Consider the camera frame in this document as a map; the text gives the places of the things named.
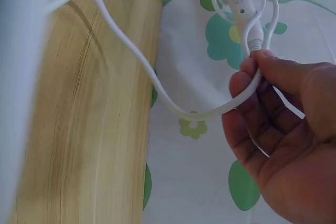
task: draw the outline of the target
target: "yellow flower center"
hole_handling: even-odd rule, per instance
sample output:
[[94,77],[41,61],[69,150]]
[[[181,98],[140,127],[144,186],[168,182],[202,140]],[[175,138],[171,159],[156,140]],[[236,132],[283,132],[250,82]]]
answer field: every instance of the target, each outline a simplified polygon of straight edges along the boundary
[[230,27],[229,36],[234,43],[240,44],[240,36],[236,26]]

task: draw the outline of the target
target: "wood grain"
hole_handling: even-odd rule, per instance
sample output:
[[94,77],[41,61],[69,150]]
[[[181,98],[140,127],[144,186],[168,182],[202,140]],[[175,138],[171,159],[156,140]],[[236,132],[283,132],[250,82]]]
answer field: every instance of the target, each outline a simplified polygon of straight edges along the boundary
[[[103,1],[154,63],[162,0]],[[56,10],[10,223],[142,223],[151,90],[92,0]]]

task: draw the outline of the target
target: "finger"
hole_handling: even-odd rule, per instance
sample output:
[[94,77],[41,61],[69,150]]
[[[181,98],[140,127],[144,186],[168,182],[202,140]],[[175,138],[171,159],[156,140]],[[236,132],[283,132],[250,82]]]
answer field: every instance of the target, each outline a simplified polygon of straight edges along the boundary
[[252,142],[244,119],[237,110],[222,115],[223,129],[233,153],[243,168],[256,180],[267,157]]
[[[251,77],[244,72],[235,73],[230,81],[230,92],[233,97],[241,93],[251,82]],[[271,155],[283,135],[269,122],[260,107],[256,93],[237,107],[245,120],[250,136],[268,155]]]
[[321,64],[299,64],[294,61],[281,60],[270,51],[254,51],[251,57],[255,59],[265,79],[279,90],[290,94],[300,94],[309,72]]
[[257,72],[257,63],[254,59],[247,58],[240,64],[240,70],[252,78]]
[[301,118],[286,107],[273,86],[265,79],[261,81],[257,94],[269,118],[284,134],[288,134],[301,123]]

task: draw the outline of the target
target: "green flower print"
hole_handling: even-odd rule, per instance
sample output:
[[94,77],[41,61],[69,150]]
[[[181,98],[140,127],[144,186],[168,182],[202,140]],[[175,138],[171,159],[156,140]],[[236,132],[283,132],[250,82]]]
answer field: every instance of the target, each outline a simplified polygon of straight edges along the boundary
[[260,191],[256,182],[234,161],[229,171],[229,190],[233,201],[241,211],[250,210],[259,200]]
[[[209,12],[214,12],[211,0],[199,0],[200,5]],[[226,12],[226,15],[232,18],[232,14]],[[278,22],[274,31],[275,34],[284,34],[287,30],[287,25]],[[218,14],[215,14],[208,21],[205,28],[205,37],[208,42],[207,53],[213,60],[227,60],[229,66],[239,70],[240,63],[244,59],[243,51],[240,46],[240,37],[237,27],[222,19]]]
[[148,165],[146,164],[146,170],[145,170],[145,185],[143,189],[143,207],[142,210],[145,209],[148,200],[151,196],[151,191],[152,191],[152,176],[151,176],[151,171],[149,170]]
[[208,131],[205,121],[191,122],[180,118],[178,121],[180,125],[180,133],[183,136],[190,136],[192,139],[199,139],[199,137]]

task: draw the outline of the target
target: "white object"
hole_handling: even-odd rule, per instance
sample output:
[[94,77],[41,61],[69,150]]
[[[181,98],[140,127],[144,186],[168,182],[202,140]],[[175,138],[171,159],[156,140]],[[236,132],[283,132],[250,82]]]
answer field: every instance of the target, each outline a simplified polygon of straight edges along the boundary
[[12,206],[24,157],[49,1],[0,1],[0,223]]
[[[55,9],[59,8],[63,4],[67,3],[70,0],[53,0],[50,5],[47,8],[47,12],[52,12]],[[119,36],[119,38],[134,52],[135,56],[139,59],[140,63],[144,66],[146,73],[149,75],[156,91],[158,92],[159,97],[163,100],[163,102],[167,105],[167,107],[175,114],[177,114],[179,117],[191,120],[191,121],[201,121],[207,118],[210,118],[212,116],[219,116],[222,114],[227,113],[228,111],[234,109],[235,107],[242,104],[244,101],[246,101],[256,90],[256,88],[259,85],[260,79],[261,79],[261,73],[258,69],[256,72],[256,75],[252,79],[252,82],[250,85],[238,96],[233,98],[231,101],[223,104],[222,106],[219,106],[215,109],[212,109],[208,112],[203,113],[189,113],[187,111],[184,111],[180,107],[178,107],[172,99],[168,96],[164,88],[162,87],[159,79],[157,78],[153,68],[151,67],[150,63],[147,61],[145,56],[142,54],[142,52],[136,47],[136,45],[129,40],[129,38],[122,32],[122,30],[116,25],[114,20],[109,15],[104,3],[102,0],[94,0],[96,4],[98,5],[99,9],[101,10],[103,17],[105,18],[106,22],[109,24],[111,29]],[[219,8],[217,0],[212,0],[213,5],[215,7],[215,10],[217,13],[222,16],[224,19],[228,19],[226,15],[222,12],[222,10]],[[241,36],[242,41],[242,48],[245,53],[245,57],[249,56],[249,44],[252,48],[252,50],[256,49],[269,49],[269,43],[271,36],[274,32],[275,26],[278,21],[279,17],[279,5],[277,0],[272,0],[273,6],[274,6],[274,15],[271,21],[271,25],[269,27],[269,30],[265,36],[264,43],[261,46],[261,44],[258,43],[258,41],[262,41],[262,36],[260,33],[261,26],[260,26],[260,17],[265,9],[266,6],[266,0],[261,0],[261,9],[259,11],[256,11],[255,14],[253,14],[255,8],[253,7],[253,4],[251,0],[244,0],[242,3],[236,4],[234,0],[228,0],[229,4],[231,4],[231,8],[234,11],[235,19],[238,21],[239,25],[239,32]],[[238,10],[245,9],[246,13],[241,14]]]

